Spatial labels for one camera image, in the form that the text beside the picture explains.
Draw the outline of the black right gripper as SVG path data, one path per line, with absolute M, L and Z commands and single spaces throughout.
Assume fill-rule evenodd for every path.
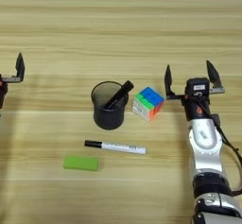
M 186 119 L 188 121 L 195 119 L 211 118 L 210 112 L 210 95 L 224 94 L 225 89 L 221 88 L 222 83 L 220 76 L 214 65 L 210 61 L 206 61 L 207 72 L 210 81 L 213 83 L 213 89 L 206 89 L 205 87 L 192 87 L 191 89 L 185 88 L 183 95 L 176 95 L 171 91 L 172 77 L 170 66 L 166 67 L 164 76 L 164 86 L 166 98 L 173 100 L 179 99 L 184 106 Z

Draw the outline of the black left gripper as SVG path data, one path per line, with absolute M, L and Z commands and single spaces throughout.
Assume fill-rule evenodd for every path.
M 25 63 L 22 53 L 19 53 L 15 65 L 15 69 L 17 71 L 16 77 L 12 78 L 3 78 L 0 74 L 0 109 L 3 108 L 5 95 L 8 92 L 8 84 L 9 83 L 20 83 L 24 80 L 25 76 Z

